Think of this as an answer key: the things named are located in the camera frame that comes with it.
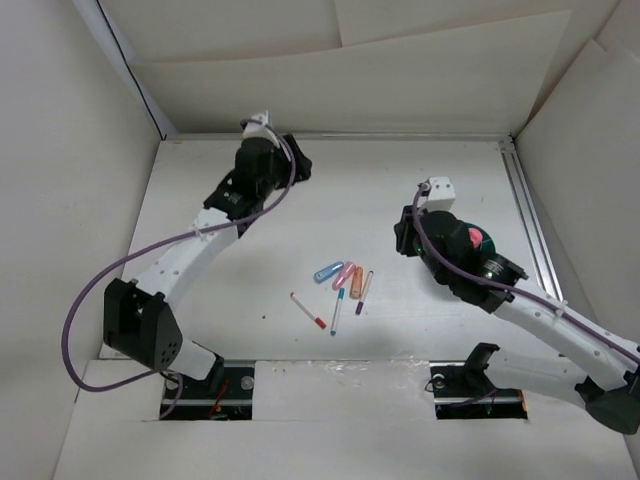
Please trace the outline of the purple cap pen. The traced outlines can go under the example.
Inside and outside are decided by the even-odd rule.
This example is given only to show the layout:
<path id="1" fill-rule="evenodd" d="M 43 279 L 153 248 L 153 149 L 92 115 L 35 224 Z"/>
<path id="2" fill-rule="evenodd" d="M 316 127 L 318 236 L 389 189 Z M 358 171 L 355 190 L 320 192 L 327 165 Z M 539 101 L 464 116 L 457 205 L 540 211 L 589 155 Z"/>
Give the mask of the purple cap pen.
<path id="1" fill-rule="evenodd" d="M 358 303 L 357 303 L 357 306 L 356 306 L 356 310 L 355 310 L 355 315 L 356 316 L 360 316 L 361 313 L 362 313 L 362 310 L 363 310 L 365 302 L 366 302 L 367 295 L 368 295 L 369 290 L 370 290 L 370 286 L 371 286 L 371 282 L 372 282 L 373 277 L 374 277 L 374 271 L 373 270 L 369 270 L 367 275 L 366 275 L 366 277 L 365 277 L 364 285 L 363 285 L 363 288 L 362 288 L 362 291 L 361 291 L 361 294 L 360 294 L 360 297 L 359 297 L 359 300 L 358 300 Z"/>

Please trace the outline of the blue cap pen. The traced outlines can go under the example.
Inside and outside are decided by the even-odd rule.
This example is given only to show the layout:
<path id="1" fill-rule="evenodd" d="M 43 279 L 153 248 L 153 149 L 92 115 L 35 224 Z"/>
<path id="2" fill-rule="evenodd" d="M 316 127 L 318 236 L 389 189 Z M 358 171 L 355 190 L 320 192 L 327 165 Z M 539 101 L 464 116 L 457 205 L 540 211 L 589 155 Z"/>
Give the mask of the blue cap pen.
<path id="1" fill-rule="evenodd" d="M 332 315 L 331 325 L 330 325 L 330 335 L 332 337 L 335 337 L 337 334 L 344 296 L 345 296 L 345 288 L 340 287 L 338 290 L 336 303 L 335 303 L 334 311 Z"/>

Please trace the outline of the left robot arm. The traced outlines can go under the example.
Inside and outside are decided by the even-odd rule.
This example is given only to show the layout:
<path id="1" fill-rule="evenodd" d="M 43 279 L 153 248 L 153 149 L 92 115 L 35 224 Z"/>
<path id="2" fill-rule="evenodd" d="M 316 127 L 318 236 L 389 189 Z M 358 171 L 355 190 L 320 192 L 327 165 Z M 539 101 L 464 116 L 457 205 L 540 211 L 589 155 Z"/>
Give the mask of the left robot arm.
<path id="1" fill-rule="evenodd" d="M 201 396 L 216 394 L 224 360 L 183 335 L 175 316 L 178 303 L 215 257 L 249 229 L 270 194 L 308 180 L 311 169 L 291 134 L 244 137 L 233 169 L 204 201 L 189 237 L 133 279 L 108 284 L 104 343 L 150 370 L 181 374 Z"/>

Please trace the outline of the teal round organizer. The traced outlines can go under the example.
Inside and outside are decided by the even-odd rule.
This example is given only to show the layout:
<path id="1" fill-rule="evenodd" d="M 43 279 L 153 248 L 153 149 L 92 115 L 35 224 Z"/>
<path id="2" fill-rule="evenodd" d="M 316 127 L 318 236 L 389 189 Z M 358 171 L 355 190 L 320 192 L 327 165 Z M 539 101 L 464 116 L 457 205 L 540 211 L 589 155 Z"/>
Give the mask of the teal round organizer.
<path id="1" fill-rule="evenodd" d="M 469 223 L 469 222 L 464 222 L 463 225 L 464 225 L 464 234 L 462 235 L 463 239 L 461 242 L 461 246 L 463 248 L 462 259 L 464 263 L 466 264 L 477 263 L 481 259 L 485 258 L 486 256 L 493 255 L 496 253 L 494 240 L 486 230 L 484 230 L 483 228 L 481 228 L 476 224 Z M 470 241 L 469 234 L 468 234 L 469 227 L 476 227 L 482 231 L 484 235 L 484 241 L 480 249 L 473 248 L 473 245 Z"/>

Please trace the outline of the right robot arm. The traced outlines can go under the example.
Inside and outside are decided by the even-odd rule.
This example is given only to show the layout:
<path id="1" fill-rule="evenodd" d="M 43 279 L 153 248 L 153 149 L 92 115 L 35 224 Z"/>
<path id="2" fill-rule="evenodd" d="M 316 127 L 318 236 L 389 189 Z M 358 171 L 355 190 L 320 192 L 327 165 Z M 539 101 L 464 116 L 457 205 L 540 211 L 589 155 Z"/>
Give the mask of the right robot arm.
<path id="1" fill-rule="evenodd" d="M 584 409 L 624 435 L 639 431 L 639 346 L 548 296 L 525 270 L 498 254 L 473 227 L 448 211 L 404 206 L 394 226 L 396 250 L 418 257 L 437 284 L 458 300 L 532 334 L 554 358 L 527 357 L 494 343 L 477 344 L 441 380 L 465 404 L 503 389 L 527 390 Z"/>

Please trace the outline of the red cap pen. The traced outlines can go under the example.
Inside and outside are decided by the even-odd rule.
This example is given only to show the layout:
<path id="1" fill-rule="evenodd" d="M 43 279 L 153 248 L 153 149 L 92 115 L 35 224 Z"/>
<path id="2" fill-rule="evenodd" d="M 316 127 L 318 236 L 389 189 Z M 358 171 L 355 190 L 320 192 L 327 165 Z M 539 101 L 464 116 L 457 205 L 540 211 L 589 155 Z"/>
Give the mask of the red cap pen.
<path id="1" fill-rule="evenodd" d="M 321 329 L 325 329 L 327 327 L 326 323 L 316 315 L 297 295 L 295 292 L 290 293 L 290 298 L 294 302 L 294 304 L 307 316 L 309 317 L 316 325 L 318 325 Z"/>

